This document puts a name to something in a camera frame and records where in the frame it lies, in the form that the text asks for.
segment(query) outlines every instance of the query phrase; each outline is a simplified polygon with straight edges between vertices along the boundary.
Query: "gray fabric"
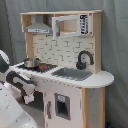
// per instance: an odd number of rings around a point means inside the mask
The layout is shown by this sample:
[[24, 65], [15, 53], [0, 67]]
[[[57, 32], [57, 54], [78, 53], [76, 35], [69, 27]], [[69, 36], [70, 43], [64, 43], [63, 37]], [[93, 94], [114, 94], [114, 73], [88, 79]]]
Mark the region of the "gray fabric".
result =
[[13, 64], [13, 51], [5, 1], [0, 1], [0, 50], [4, 51]]
[[115, 76], [106, 88], [106, 121], [114, 128], [128, 126], [128, 1], [127, 0], [6, 0], [16, 63], [25, 57], [21, 12], [104, 10], [102, 15], [102, 69]]

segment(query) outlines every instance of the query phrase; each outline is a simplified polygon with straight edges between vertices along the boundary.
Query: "black burner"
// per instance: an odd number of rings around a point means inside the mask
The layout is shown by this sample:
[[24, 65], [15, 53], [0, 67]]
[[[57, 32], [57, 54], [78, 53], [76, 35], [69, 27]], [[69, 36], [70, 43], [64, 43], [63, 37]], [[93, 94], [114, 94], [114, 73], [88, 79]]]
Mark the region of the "black burner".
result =
[[57, 67], [57, 65], [41, 63], [40, 66], [36, 67], [36, 68], [26, 68], [24, 64], [17, 66], [17, 67], [22, 68], [22, 69], [26, 69], [26, 70], [31, 70], [31, 71], [43, 73], [43, 72], [46, 72], [50, 69]]

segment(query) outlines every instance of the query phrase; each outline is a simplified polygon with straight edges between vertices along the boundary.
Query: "cabinet handle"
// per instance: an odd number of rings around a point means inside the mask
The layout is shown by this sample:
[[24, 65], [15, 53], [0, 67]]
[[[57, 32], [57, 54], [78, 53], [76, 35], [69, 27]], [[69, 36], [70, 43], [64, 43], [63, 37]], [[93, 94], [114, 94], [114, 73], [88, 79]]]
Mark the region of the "cabinet handle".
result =
[[49, 119], [51, 119], [50, 107], [51, 107], [51, 101], [49, 101], [47, 104], [47, 115]]
[[59, 20], [56, 20], [56, 26], [57, 26], [56, 36], [60, 36], [61, 27], [60, 27], [60, 21]]

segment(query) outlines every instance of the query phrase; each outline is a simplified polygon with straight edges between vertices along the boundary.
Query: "white tile backsplash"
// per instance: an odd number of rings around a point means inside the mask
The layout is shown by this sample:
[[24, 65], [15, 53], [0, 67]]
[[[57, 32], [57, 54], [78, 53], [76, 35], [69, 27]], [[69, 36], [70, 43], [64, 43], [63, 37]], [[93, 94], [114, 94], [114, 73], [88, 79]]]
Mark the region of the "white tile backsplash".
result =
[[[52, 36], [38, 34], [33, 36], [34, 56], [44, 63], [76, 67], [79, 52], [87, 50], [94, 54], [94, 38], [72, 37], [53, 40]], [[82, 55], [82, 62], [86, 61], [86, 69], [94, 71], [87, 55]]]

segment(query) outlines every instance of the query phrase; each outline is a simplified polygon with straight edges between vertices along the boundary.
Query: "gray sink basin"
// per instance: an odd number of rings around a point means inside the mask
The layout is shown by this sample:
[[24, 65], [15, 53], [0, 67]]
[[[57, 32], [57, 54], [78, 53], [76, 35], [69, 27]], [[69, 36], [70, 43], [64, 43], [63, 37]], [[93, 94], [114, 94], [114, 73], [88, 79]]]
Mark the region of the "gray sink basin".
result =
[[63, 77], [66, 79], [82, 81], [92, 75], [90, 71], [83, 71], [73, 68], [61, 68], [52, 73], [53, 76]]

